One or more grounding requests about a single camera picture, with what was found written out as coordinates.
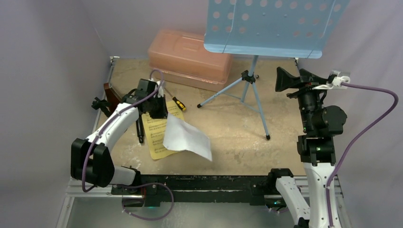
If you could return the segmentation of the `black round microphone stand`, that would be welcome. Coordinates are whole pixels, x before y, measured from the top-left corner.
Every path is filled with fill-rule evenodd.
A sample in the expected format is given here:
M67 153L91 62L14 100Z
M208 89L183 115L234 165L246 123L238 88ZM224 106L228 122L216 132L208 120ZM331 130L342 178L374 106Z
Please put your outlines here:
M98 97L95 97L94 100L92 101L91 107L94 110L100 109L101 112L106 116L110 117L111 116L111 111L109 110L109 107L111 106L111 103L108 102L105 99L99 99Z

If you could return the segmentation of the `black microphone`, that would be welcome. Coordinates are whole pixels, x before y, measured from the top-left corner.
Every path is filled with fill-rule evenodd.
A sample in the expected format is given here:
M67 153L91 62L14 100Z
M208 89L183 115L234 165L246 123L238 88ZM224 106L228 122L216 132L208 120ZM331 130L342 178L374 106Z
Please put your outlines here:
M142 121L142 116L139 116L139 118L136 120L136 132L137 132L137 138L140 144L144 143L144 125Z

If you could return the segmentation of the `brown wooden metronome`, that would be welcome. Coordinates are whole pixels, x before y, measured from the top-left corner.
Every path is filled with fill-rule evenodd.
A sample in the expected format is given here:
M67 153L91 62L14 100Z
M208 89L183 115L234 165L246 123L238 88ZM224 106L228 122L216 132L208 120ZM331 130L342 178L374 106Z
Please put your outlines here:
M121 102L121 96L113 88L111 83L104 83L104 92L106 95L106 100L112 105L117 106Z

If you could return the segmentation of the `white sheet music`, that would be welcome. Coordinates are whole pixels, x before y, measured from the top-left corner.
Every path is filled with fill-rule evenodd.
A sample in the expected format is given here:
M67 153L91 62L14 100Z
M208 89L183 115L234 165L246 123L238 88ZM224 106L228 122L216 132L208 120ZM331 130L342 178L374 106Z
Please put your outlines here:
M212 161L210 138L184 120L168 114L163 146L171 151L190 151Z

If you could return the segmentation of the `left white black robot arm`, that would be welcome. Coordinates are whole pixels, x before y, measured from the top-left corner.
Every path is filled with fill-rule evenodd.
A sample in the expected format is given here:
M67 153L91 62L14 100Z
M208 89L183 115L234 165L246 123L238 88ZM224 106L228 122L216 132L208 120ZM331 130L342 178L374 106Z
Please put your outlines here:
M163 82L140 79L138 87L126 94L110 117L85 139L75 139L71 144L70 175L82 184L95 187L123 185L129 194L137 194L142 187L134 168L114 165L111 151L127 129L142 114L153 119L168 116Z

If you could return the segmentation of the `yellow sheet music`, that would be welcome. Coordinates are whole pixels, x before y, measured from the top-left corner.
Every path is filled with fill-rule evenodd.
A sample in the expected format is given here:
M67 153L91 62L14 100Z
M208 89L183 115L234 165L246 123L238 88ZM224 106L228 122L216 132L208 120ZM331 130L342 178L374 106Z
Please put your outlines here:
M166 149L163 145L167 119L152 119L149 114L143 114L142 119L150 156L153 160L163 159L177 153Z

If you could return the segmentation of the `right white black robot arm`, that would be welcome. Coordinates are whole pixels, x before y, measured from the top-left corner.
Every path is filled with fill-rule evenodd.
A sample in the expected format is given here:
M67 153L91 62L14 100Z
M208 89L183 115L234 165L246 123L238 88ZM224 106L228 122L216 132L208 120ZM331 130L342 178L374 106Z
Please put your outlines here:
M333 137L344 131L347 115L338 106L323 106L329 90L346 89L350 74L333 70L328 78L321 78L304 69L293 76L277 68L275 90L295 89L288 98L298 101L303 135L298 136L297 152L306 173L309 200L306 201L296 187L291 173L276 173L268 178L267 188L280 193L294 220L296 228L339 228L334 171L336 155Z

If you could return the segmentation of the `light blue music stand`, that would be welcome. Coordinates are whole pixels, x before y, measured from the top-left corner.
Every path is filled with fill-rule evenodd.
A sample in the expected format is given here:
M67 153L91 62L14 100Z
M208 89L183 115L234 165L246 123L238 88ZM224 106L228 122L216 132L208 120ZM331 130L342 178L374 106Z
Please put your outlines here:
M255 88L260 56L318 59L348 5L346 0L211 0L204 48L212 53L250 55L240 78Z

